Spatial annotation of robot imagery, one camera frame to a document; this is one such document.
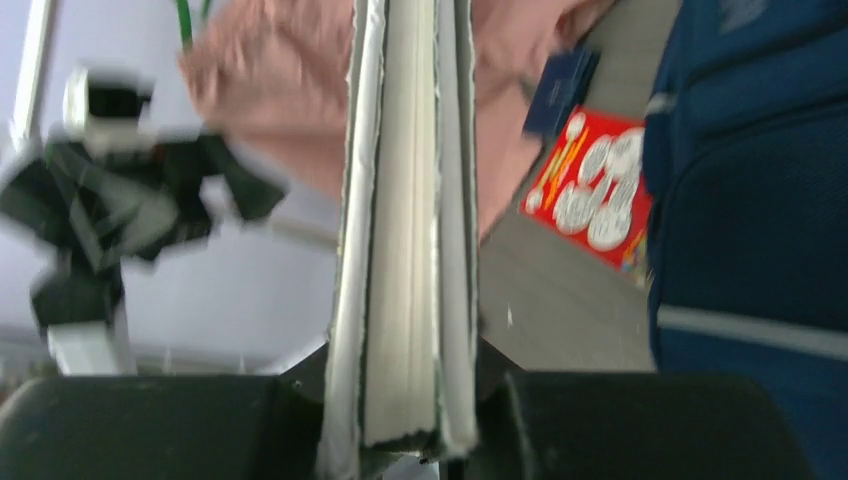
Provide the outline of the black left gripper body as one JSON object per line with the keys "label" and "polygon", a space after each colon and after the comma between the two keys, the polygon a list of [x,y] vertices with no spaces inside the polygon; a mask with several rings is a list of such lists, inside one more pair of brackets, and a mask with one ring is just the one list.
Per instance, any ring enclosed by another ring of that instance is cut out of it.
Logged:
{"label": "black left gripper body", "polygon": [[56,138],[3,188],[1,212],[98,272],[208,238],[207,177],[223,179],[247,222],[268,217],[287,194],[244,168],[217,134],[101,154]]}

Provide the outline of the navy blue student backpack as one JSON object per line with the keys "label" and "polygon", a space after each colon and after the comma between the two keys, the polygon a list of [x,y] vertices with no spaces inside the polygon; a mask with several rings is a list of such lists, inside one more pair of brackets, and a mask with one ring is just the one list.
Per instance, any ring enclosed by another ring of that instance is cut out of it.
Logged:
{"label": "navy blue student backpack", "polygon": [[651,348],[755,379],[847,475],[847,5],[685,1],[645,115]]}

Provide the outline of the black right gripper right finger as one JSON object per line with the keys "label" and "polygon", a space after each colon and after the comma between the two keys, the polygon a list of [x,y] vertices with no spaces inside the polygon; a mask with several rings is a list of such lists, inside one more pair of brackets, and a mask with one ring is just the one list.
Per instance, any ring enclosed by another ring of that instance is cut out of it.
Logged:
{"label": "black right gripper right finger", "polygon": [[782,412],[729,374],[526,371],[479,344],[467,479],[810,479]]}

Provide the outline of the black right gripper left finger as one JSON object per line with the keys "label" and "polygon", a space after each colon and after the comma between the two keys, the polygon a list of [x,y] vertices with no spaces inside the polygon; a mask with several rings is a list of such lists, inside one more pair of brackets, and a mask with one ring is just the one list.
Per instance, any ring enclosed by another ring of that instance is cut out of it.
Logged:
{"label": "black right gripper left finger", "polygon": [[5,479],[309,479],[326,352],[260,375],[64,378],[1,354]]}

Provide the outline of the green jungle cover book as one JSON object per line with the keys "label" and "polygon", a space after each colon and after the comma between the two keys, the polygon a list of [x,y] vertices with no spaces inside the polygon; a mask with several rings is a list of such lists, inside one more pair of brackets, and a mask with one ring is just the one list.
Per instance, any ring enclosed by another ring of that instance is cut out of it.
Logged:
{"label": "green jungle cover book", "polygon": [[321,479],[477,444],[474,68],[469,2],[356,3]]}

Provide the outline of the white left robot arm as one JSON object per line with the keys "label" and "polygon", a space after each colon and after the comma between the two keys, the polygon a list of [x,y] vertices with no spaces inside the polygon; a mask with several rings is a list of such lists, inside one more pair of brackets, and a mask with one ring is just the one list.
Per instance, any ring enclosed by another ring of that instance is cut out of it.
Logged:
{"label": "white left robot arm", "polygon": [[62,373],[135,372],[121,263],[208,239],[215,222],[200,190],[209,177],[223,180],[246,222],[266,219],[286,196],[211,133],[103,148],[56,135],[23,159],[2,188],[1,212],[55,249],[31,305]]}

